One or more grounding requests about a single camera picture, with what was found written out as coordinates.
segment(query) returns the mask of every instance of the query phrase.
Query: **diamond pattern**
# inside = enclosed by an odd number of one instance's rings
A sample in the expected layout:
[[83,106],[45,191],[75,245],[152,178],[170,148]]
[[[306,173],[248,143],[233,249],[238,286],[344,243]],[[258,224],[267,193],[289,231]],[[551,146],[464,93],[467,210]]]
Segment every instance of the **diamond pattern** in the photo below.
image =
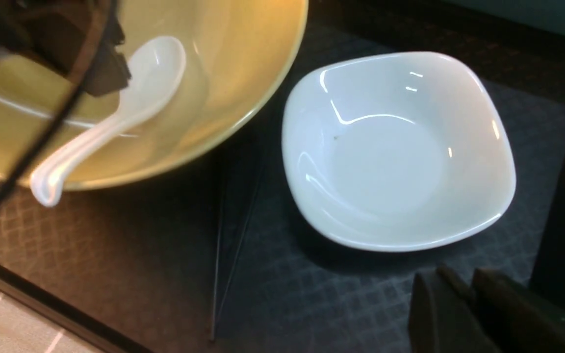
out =
[[[227,144],[226,234],[240,226],[238,210],[249,199],[261,152],[272,146],[274,153],[218,346],[206,343],[217,188],[208,159],[142,185],[67,194],[52,210],[18,191],[0,210],[0,264],[159,353],[408,352],[415,271],[446,263],[469,278],[474,268],[491,266],[527,281],[565,152],[565,71],[358,2],[331,3],[358,24],[359,33],[408,43],[400,49],[451,54],[491,79],[485,85],[518,175],[514,202],[498,223],[459,243],[412,254],[352,252],[325,242],[290,203],[280,137],[263,133],[267,122],[280,123],[281,112],[269,107]],[[311,23],[291,81],[336,61],[393,51]]]

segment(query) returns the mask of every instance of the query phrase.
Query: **bowl rim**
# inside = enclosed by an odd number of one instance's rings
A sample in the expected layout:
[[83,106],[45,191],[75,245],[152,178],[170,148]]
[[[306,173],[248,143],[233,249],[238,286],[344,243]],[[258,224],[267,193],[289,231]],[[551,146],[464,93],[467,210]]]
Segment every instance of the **bowl rim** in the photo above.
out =
[[[287,57],[287,61],[285,62],[285,65],[278,73],[278,76],[276,76],[276,79],[271,83],[269,88],[265,91],[262,98],[260,98],[260,100],[253,106],[251,110],[249,110],[249,112],[245,113],[245,115],[242,116],[242,118],[238,119],[238,121],[234,125],[224,130],[220,134],[217,134],[217,136],[215,136],[214,138],[209,139],[207,143],[199,144],[197,147],[193,148],[192,150],[189,150],[189,152],[179,155],[179,158],[174,159],[169,163],[158,164],[152,167],[134,170],[126,174],[93,179],[89,181],[65,181],[63,190],[64,191],[96,190],[102,188],[127,185],[144,179],[152,178],[154,176],[169,172],[170,170],[177,169],[182,165],[186,165],[187,163],[203,156],[207,152],[213,150],[213,148],[221,145],[224,141],[229,139],[229,137],[231,137],[246,123],[248,123],[265,106],[265,104],[272,98],[276,90],[278,90],[283,80],[289,73],[289,70],[291,70],[291,65],[296,60],[296,56],[298,56],[300,44],[302,42],[302,38],[304,37],[305,29],[307,27],[309,0],[299,0],[299,2],[300,2],[299,7],[301,10],[300,20],[298,21],[298,27],[294,29],[294,31],[296,32],[296,38],[294,38],[294,43],[291,47],[291,51],[289,52],[289,56]],[[7,174],[3,174],[2,171],[0,170],[0,180],[6,179],[6,177]],[[18,185],[21,185],[23,187],[29,187],[29,175],[28,174],[23,175],[19,179]]]
[[298,88],[300,86],[300,83],[305,81],[305,78],[316,76],[317,73],[322,72],[323,70],[334,69],[334,68],[337,68],[337,67],[342,67],[342,66],[346,66],[346,65],[355,64],[355,63],[362,63],[362,62],[367,62],[367,61],[372,61],[372,60],[379,60],[379,59],[382,59],[382,58],[390,58],[390,57],[394,57],[394,56],[404,56],[404,55],[409,55],[409,54],[415,54],[415,55],[430,54],[431,56],[444,58],[448,61],[455,62],[458,66],[462,67],[462,69],[464,69],[469,74],[469,76],[471,76],[471,78],[473,78],[475,83],[480,88],[482,94],[485,96],[485,103],[488,105],[488,107],[491,108],[491,114],[493,115],[494,121],[496,122],[496,126],[497,126],[497,128],[500,132],[500,136],[501,136],[501,139],[502,139],[502,142],[503,142],[502,148],[507,154],[507,162],[508,162],[508,165],[509,165],[508,172],[511,173],[510,176],[509,176],[510,177],[509,188],[506,190],[505,199],[500,204],[500,207],[498,208],[498,213],[496,215],[494,215],[493,217],[489,218],[488,220],[486,220],[482,223],[479,223],[477,226],[474,226],[473,228],[469,228],[469,229],[464,230],[460,233],[449,235],[449,236],[443,237],[441,239],[437,239],[435,241],[417,242],[417,243],[406,244],[406,245],[386,245],[386,244],[381,244],[381,243],[362,243],[362,242],[359,242],[359,241],[354,241],[352,239],[341,237],[340,235],[336,235],[336,234],[331,233],[331,229],[329,229],[331,227],[326,227],[322,223],[316,223],[314,221],[314,219],[312,219],[311,213],[314,212],[314,208],[309,207],[308,204],[304,201],[305,198],[300,197],[301,192],[300,192],[300,187],[296,183],[297,178],[290,176],[290,169],[291,168],[289,168],[287,166],[287,164],[290,163],[290,161],[289,161],[290,157],[288,156],[288,154],[286,152],[286,150],[287,150],[286,145],[289,145],[289,144],[285,143],[288,139],[290,139],[290,137],[285,138],[285,122],[288,120],[288,118],[287,118],[287,108],[285,108],[285,113],[284,113],[283,120],[282,120],[282,128],[283,129],[282,129],[282,132],[281,132],[281,134],[282,134],[281,145],[282,145],[282,156],[283,156],[282,161],[283,161],[283,166],[284,166],[284,170],[285,170],[285,178],[287,180],[287,185],[288,185],[289,190],[291,192],[291,196],[294,200],[294,203],[296,204],[298,210],[300,211],[300,213],[302,214],[304,219],[307,221],[307,223],[310,226],[312,226],[317,232],[319,232],[321,235],[323,235],[327,239],[330,239],[331,241],[334,241],[335,243],[341,244],[343,246],[347,246],[348,248],[353,248],[353,249],[357,249],[357,250],[366,250],[366,251],[376,251],[376,252],[410,252],[410,251],[419,251],[419,250],[428,250],[428,249],[432,249],[432,248],[439,248],[440,246],[452,244],[452,243],[455,243],[457,241],[461,241],[462,239],[466,239],[467,237],[472,236],[474,234],[477,234],[478,232],[481,232],[485,228],[488,228],[492,224],[496,223],[496,221],[498,221],[498,219],[500,219],[500,217],[502,217],[502,215],[505,214],[505,212],[507,211],[507,209],[511,205],[511,202],[514,199],[515,190],[516,190],[516,170],[515,170],[514,154],[512,152],[511,145],[509,144],[509,138],[507,136],[507,132],[506,132],[505,127],[502,123],[502,120],[500,119],[500,115],[498,114],[498,110],[496,109],[496,106],[494,105],[493,101],[491,100],[491,97],[489,96],[487,89],[485,89],[485,86],[480,81],[477,74],[475,74],[475,72],[473,72],[472,69],[470,67],[468,67],[466,64],[462,63],[460,60],[458,60],[456,58],[453,58],[452,56],[448,56],[446,54],[437,53],[437,52],[433,52],[433,51],[404,51],[404,52],[399,52],[399,53],[378,54],[378,55],[364,56],[364,57],[361,57],[361,58],[355,58],[355,59],[352,59],[352,60],[345,60],[345,61],[342,61],[342,62],[337,62],[337,63],[333,63],[333,64],[330,64],[330,65],[326,65],[324,67],[321,67],[319,69],[311,71],[309,74],[305,75],[296,84],[296,86],[292,89],[291,94],[289,96],[291,97],[293,95],[294,91],[296,91],[296,88]]

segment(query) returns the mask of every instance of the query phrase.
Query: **white square bowl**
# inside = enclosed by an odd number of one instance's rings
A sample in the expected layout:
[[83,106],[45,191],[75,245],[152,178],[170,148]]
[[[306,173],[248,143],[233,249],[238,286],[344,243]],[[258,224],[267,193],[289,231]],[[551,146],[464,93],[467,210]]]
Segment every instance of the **white square bowl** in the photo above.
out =
[[495,223],[514,197],[498,112],[450,56],[384,54],[311,72],[292,90],[282,128],[300,212],[351,248],[453,243]]

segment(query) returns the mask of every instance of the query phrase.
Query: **white ceramic spoon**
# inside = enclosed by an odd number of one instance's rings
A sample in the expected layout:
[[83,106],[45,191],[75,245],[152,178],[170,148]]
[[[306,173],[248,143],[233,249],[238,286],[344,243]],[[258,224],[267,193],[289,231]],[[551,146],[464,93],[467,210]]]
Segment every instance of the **white ceramic spoon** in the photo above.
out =
[[186,53],[177,38],[159,36],[139,47],[128,67],[132,79],[119,92],[117,111],[56,150],[32,172],[32,194],[44,206],[58,204],[65,179],[88,156],[170,102],[184,74]]

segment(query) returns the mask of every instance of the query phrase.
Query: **striped fabric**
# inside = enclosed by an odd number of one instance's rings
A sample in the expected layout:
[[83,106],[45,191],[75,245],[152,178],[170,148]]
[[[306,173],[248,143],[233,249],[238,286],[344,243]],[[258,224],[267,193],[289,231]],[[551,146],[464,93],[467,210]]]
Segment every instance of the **striped fabric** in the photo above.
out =
[[100,353],[0,293],[0,353]]

